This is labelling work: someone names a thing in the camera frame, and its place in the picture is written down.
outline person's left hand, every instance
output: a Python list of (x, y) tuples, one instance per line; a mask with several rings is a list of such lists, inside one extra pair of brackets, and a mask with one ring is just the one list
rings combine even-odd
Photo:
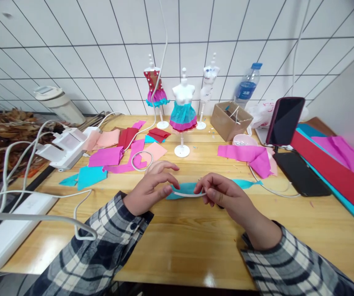
[(166, 185), (155, 191), (155, 187), (160, 183), (169, 182), (176, 189), (180, 185), (175, 177), (170, 173), (163, 172), (164, 169), (178, 171), (179, 167), (168, 161), (154, 162), (145, 172), (145, 176), (136, 187), (123, 199), (125, 206), (135, 216), (147, 212), (158, 201), (166, 198), (172, 193), (172, 187)]

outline smartphone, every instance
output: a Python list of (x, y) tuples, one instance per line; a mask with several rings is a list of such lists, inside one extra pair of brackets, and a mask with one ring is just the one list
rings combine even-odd
[(276, 153), (273, 158), (296, 191), (302, 196), (318, 197), (331, 194), (329, 187), (298, 153)]
[(291, 144), (305, 101), (303, 97), (278, 99), (266, 137), (267, 145), (286, 146)]

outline plaid shirt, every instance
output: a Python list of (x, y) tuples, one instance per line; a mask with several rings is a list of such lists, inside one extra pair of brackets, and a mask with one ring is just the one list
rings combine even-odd
[[(58, 254), (25, 295), (102, 295), (128, 261), (151, 221), (147, 212), (133, 216), (119, 192), (86, 222), (98, 233), (95, 241), (77, 240)], [(281, 242), (267, 251), (241, 253), (263, 295), (354, 295), (354, 283), (325, 258), (294, 237), (282, 225)]]

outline blue bottle cap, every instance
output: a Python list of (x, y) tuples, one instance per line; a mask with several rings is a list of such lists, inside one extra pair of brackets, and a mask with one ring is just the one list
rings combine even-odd
[(262, 67), (262, 63), (253, 63), (251, 69), (259, 70)]

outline paper bag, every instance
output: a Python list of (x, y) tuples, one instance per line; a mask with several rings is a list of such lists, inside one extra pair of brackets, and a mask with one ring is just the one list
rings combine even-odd
[(233, 101), (215, 104), (210, 123), (225, 142), (232, 141), (237, 134), (242, 134), (252, 121), (252, 116)]

